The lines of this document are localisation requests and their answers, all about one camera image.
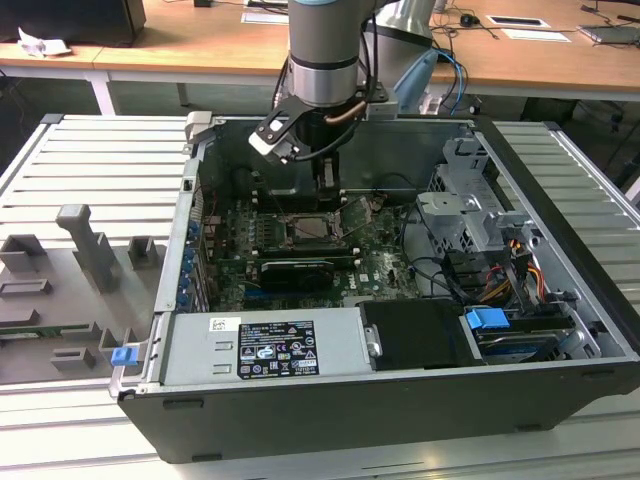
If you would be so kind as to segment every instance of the power supply label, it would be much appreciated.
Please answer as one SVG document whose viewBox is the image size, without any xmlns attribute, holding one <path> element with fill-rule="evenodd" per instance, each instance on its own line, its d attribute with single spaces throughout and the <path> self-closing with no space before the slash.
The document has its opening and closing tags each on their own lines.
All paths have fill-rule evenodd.
<svg viewBox="0 0 640 480">
<path fill-rule="evenodd" d="M 238 376 L 256 378 L 318 375 L 313 322 L 240 324 Z"/>
</svg>

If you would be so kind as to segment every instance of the copper pipe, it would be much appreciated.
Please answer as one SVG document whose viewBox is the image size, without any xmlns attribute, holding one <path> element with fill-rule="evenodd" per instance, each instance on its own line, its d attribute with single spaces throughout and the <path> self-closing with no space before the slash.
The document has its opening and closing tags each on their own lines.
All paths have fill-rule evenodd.
<svg viewBox="0 0 640 480">
<path fill-rule="evenodd" d="M 360 103 L 357 103 L 349 110 L 344 112 L 342 115 L 338 115 L 337 117 L 330 117 L 329 115 L 324 117 L 324 121 L 327 122 L 327 125 L 340 125 L 343 122 L 355 117 L 358 115 L 364 108 L 367 106 L 367 102 L 362 100 Z"/>
</svg>

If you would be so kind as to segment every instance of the motherboard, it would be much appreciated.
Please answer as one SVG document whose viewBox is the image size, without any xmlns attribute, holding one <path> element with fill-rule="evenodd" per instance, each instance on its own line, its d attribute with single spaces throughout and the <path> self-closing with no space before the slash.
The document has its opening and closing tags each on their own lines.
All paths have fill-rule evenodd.
<svg viewBox="0 0 640 480">
<path fill-rule="evenodd" d="M 361 195 L 319 212 L 274 200 L 238 200 L 205 219 L 213 310 L 349 307 L 420 296 L 400 247 L 403 206 Z"/>
</svg>

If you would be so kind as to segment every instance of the aluminum profile table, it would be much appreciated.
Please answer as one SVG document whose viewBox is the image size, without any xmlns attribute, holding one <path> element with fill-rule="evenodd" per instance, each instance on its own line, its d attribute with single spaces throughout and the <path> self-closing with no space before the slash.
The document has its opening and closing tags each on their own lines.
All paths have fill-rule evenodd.
<svg viewBox="0 0 640 480">
<path fill-rule="evenodd" d="M 60 206 L 86 203 L 111 246 L 133 235 L 169 238 L 184 163 L 185 117 L 66 115 L 41 124 L 0 177 L 0 242 L 36 234 L 44 248 L 70 247 L 55 223 Z"/>
<path fill-rule="evenodd" d="M 178 185 L 174 180 L 180 174 L 159 167 L 178 167 L 187 158 L 181 153 L 184 142 L 176 134 L 183 122 L 178 117 L 66 116 L 57 126 L 39 127 L 0 181 L 0 214 L 5 215 L 0 232 L 18 228 L 19 223 L 37 224 L 48 232 L 50 246 L 65 245 L 68 240 L 53 233 L 46 209 L 57 211 L 62 203 L 85 198 L 95 212 L 99 207 L 126 207 L 96 214 L 95 221 L 112 230 L 114 242 L 122 231 L 146 232 L 151 225 L 159 235 L 168 235 L 163 230 L 170 223 L 168 212 L 149 208 L 175 203 Z M 637 213 L 619 202 L 622 194 L 561 133 L 549 132 L 541 124 L 497 125 L 603 265 L 615 278 L 621 275 L 619 285 L 637 286 L 640 281 L 630 278 L 633 275 L 621 273 L 630 270 L 620 270 L 632 262 L 624 255 L 640 248 Z M 151 132 L 163 132 L 162 140 Z M 58 168 L 42 170 L 41 165 Z M 126 168 L 107 168 L 117 166 Z M 61 181 L 71 183 L 61 188 L 57 186 Z M 83 190 L 81 181 L 104 188 Z M 505 181 L 499 181 L 514 199 Z M 26 207 L 39 211 L 41 221 Z M 11 216 L 13 208 L 23 209 L 25 216 Z M 0 476 L 65 480 L 124 475 L 176 480 L 640 476 L 640 390 L 600 399 L 548 432 L 169 465 L 109 397 L 108 381 L 0 387 Z M 296 434 L 313 432 L 301 425 Z"/>
<path fill-rule="evenodd" d="M 549 198 L 640 313 L 640 213 L 560 130 L 496 122 Z M 507 198 L 522 208 L 505 178 Z"/>
</svg>

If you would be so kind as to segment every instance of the floor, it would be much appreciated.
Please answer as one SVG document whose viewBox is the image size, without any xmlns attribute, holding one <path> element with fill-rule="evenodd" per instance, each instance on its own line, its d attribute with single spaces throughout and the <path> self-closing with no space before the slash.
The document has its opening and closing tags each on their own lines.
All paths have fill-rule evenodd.
<svg viewBox="0 0 640 480">
<path fill-rule="evenodd" d="M 269 109 L 269 87 L 189 85 L 189 108 L 181 107 L 175 85 L 165 83 L 117 82 L 115 95 L 123 114 L 184 115 L 191 110 L 213 110 L 226 114 L 264 114 Z M 468 97 L 464 104 L 481 106 L 483 114 L 500 120 L 518 120 L 525 99 L 514 97 Z M 579 102 L 573 118 L 562 127 L 573 141 L 601 168 L 620 141 L 640 119 L 640 104 L 619 103 L 624 118 L 614 131 L 611 116 L 619 113 L 603 102 Z M 544 100 L 536 120 L 556 120 L 566 109 L 566 101 Z M 88 83 L 50 79 L 16 79 L 0 96 L 0 169 L 13 159 L 24 140 L 45 113 L 98 114 Z M 640 151 L 640 129 L 620 149 L 607 174 L 615 177 L 622 166 Z"/>
</svg>

